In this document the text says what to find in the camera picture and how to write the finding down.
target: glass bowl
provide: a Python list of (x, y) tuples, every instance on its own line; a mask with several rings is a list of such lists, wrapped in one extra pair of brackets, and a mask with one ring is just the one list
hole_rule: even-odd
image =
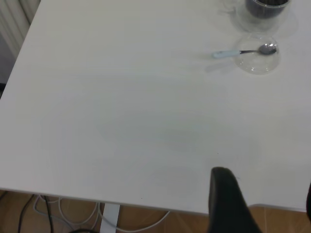
[(234, 57), (234, 62), (241, 69), (252, 74), (264, 74), (275, 69), (280, 61), (277, 42), (270, 36), (259, 33), (251, 33), (244, 36), (235, 46), (237, 50), (257, 50), (264, 44), (273, 43), (276, 45), (276, 53), (262, 55), (260, 53), (247, 53)]

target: clear glass bowl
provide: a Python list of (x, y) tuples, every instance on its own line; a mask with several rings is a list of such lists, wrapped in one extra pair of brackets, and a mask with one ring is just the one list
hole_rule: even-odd
[(276, 45), (276, 53), (262, 55), (259, 53), (247, 53), (234, 57), (235, 63), (241, 69), (252, 74), (265, 74), (277, 67), (280, 60), (277, 42), (269, 36), (259, 33), (251, 33), (243, 37), (235, 46), (237, 50), (257, 50), (261, 45), (273, 43)]
[(285, 21), (292, 0), (278, 0), (280, 5), (267, 5), (268, 0), (238, 0), (236, 18), (248, 32), (273, 34)]

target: cable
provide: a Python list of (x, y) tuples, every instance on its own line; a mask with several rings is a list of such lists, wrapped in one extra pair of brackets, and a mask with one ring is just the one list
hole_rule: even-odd
[(109, 222), (101, 213), (101, 207), (99, 205), (99, 208), (98, 208), (98, 213), (99, 215), (101, 216), (101, 218), (108, 224), (110, 225), (111, 227), (115, 228), (116, 230), (120, 231), (120, 232), (126, 232), (126, 233), (135, 233), (135, 232), (141, 232), (141, 231), (144, 231), (144, 230), (147, 230), (147, 229), (150, 229), (154, 226), (156, 226), (157, 224), (159, 224), (160, 222), (162, 222), (170, 213), (170, 211), (168, 211), (164, 216), (163, 218), (161, 218), (158, 222), (150, 225), (149, 227), (145, 227), (145, 228), (141, 228), (141, 229), (138, 229), (138, 230), (132, 230), (132, 231), (129, 231), (129, 230), (124, 230), (124, 229), (121, 229), (115, 225), (113, 225), (111, 222)]
[[(43, 198), (41, 195), (38, 195), (38, 196), (40, 197), (40, 199), (41, 199), (42, 201), (45, 201), (44, 198)], [(57, 203), (59, 199), (61, 199), (61, 198), (58, 198), (57, 200), (50, 200), (49, 203), (50, 203), (50, 204)]]
[(46, 204), (47, 210), (48, 210), (48, 217), (49, 217), (49, 222), (50, 222), (51, 233), (54, 233), (54, 226), (53, 226), (53, 220), (52, 220), (52, 217), (51, 217), (50, 204), (48, 202), (47, 196), (44, 196), (44, 200), (45, 200), (45, 204)]
[(61, 207), (61, 203), (60, 203), (60, 202), (61, 202), (61, 199), (58, 200), (58, 209), (59, 209), (59, 213), (61, 214), (61, 216), (63, 217), (63, 219), (64, 219), (67, 223), (69, 223), (69, 224), (71, 224), (71, 225), (74, 225), (74, 226), (83, 225), (83, 224), (87, 223), (87, 222), (93, 217), (93, 215), (94, 215), (94, 213), (95, 213), (95, 211), (96, 211), (96, 209), (97, 209), (97, 206), (98, 206), (98, 203), (96, 203), (93, 212), (91, 213), (91, 215), (90, 215), (86, 220), (84, 220), (84, 221), (82, 221), (82, 222), (71, 222), (71, 221), (69, 221), (69, 220), (65, 217), (65, 215), (64, 215), (64, 213), (63, 213), (63, 211), (62, 211), (62, 207)]
[[(40, 214), (40, 215), (43, 215), (43, 216), (48, 217), (48, 215), (47, 215), (46, 213), (37, 210), (36, 207), (37, 207), (38, 201), (39, 201), (39, 196), (37, 196), (37, 198), (36, 198), (36, 200), (35, 200), (35, 203), (34, 203), (34, 206), (33, 206), (33, 210), (34, 210), (36, 213)], [(71, 230), (74, 230), (74, 228), (73, 228), (70, 224), (68, 224), (66, 221), (62, 220), (61, 218), (58, 218), (58, 217), (53, 216), (53, 215), (51, 215), (51, 217), (54, 218), (54, 219), (57, 220), (57, 221), (60, 221), (61, 223), (63, 223), (64, 225), (66, 225), (66, 226), (67, 226), (68, 228), (70, 228)]]
[(0, 196), (0, 200), (2, 200), (2, 198), (4, 198), (4, 196), (7, 194), (8, 194), (8, 191), (5, 191), (4, 193), (2, 193), (2, 195)]
[(99, 217), (99, 213), (97, 211), (97, 216), (96, 216), (95, 222), (94, 222), (93, 226), (91, 227), (92, 230), (96, 227), (96, 224), (97, 224), (97, 221), (98, 221), (98, 217)]
[(99, 233), (99, 232), (96, 232), (96, 231), (91, 230), (91, 229), (83, 229), (83, 228), (81, 228), (81, 229), (76, 229), (76, 230), (74, 230), (74, 231), (72, 231), (72, 232), (69, 232), (69, 233), (79, 233), (79, 232)]
[(18, 231), (17, 233), (20, 233), (20, 229), (21, 229), (21, 224), (23, 223), (23, 217), (25, 214), (25, 211), (27, 209), (27, 206), (29, 205), (29, 203), (31, 202), (32, 198), (34, 197), (34, 194), (31, 195), (31, 197), (29, 198), (29, 200), (26, 202), (26, 204), (24, 205), (22, 211), (20, 212), (19, 215), (19, 221), (18, 221)]

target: glass cup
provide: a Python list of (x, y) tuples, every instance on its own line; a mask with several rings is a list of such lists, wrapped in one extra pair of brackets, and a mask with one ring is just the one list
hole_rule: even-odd
[(234, 4), (237, 21), (248, 32), (273, 34), (285, 21), (291, 1), (238, 0)]

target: white cable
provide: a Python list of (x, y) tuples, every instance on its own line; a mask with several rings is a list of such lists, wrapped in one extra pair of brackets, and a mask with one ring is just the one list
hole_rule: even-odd
[(96, 223), (98, 221), (98, 217), (99, 217), (99, 213), (97, 211), (97, 216), (96, 216), (95, 222), (94, 222), (93, 226), (91, 227), (92, 230), (96, 227)]
[(135, 232), (141, 232), (141, 231), (144, 231), (144, 230), (147, 230), (147, 229), (150, 229), (154, 226), (156, 226), (157, 224), (159, 224), (160, 222), (162, 222), (170, 213), (170, 211), (168, 211), (164, 216), (163, 218), (161, 218), (158, 222), (150, 225), (149, 227), (145, 227), (145, 228), (141, 228), (141, 229), (138, 229), (138, 230), (132, 230), (132, 231), (129, 231), (129, 230), (124, 230), (124, 229), (121, 229), (115, 225), (113, 225), (111, 222), (108, 221), (108, 219), (106, 219), (103, 215), (102, 215), (102, 212), (101, 212), (101, 205), (99, 204), (98, 205), (98, 213), (99, 215), (101, 216), (101, 218), (108, 224), (110, 225), (111, 227), (115, 228), (116, 230), (120, 231), (120, 232), (126, 232), (126, 233), (135, 233)]
[(63, 219), (64, 219), (67, 223), (69, 223), (69, 224), (71, 224), (71, 225), (75, 225), (75, 226), (77, 226), (77, 225), (83, 225), (83, 224), (87, 223), (87, 222), (93, 217), (93, 215), (94, 215), (94, 213), (95, 213), (95, 211), (96, 211), (96, 209), (97, 209), (97, 206), (98, 206), (98, 203), (96, 203), (93, 212), (91, 213), (91, 215), (90, 215), (86, 220), (84, 220), (84, 221), (82, 221), (82, 222), (71, 222), (71, 221), (69, 221), (69, 220), (65, 217), (65, 215), (64, 215), (64, 213), (63, 213), (63, 211), (62, 211), (62, 207), (61, 207), (61, 203), (60, 203), (60, 202), (61, 202), (61, 199), (58, 200), (58, 209), (59, 209), (59, 213), (61, 214), (61, 216), (63, 217)]
[[(40, 214), (40, 215), (43, 215), (43, 216), (48, 217), (48, 215), (47, 215), (46, 213), (41, 212), (41, 211), (38, 211), (38, 210), (36, 209), (38, 200), (39, 200), (39, 196), (38, 196), (37, 199), (35, 200), (35, 203), (34, 203), (34, 206), (33, 206), (34, 211), (37, 212), (37, 213)], [(61, 218), (58, 218), (58, 217), (53, 216), (53, 215), (51, 215), (51, 217), (54, 218), (54, 219), (57, 220), (57, 221), (60, 221), (61, 223), (63, 223), (63, 224), (66, 225), (67, 227), (69, 227), (71, 230), (74, 230), (74, 228), (73, 228), (72, 226), (70, 226), (70, 224), (68, 224), (66, 221), (62, 220)]]
[[(45, 202), (44, 198), (41, 195), (38, 195), (38, 196), (40, 197), (41, 201)], [(50, 200), (50, 201), (48, 201), (48, 203), (49, 204), (57, 203), (59, 199), (61, 199), (61, 198), (58, 198), (57, 200)]]

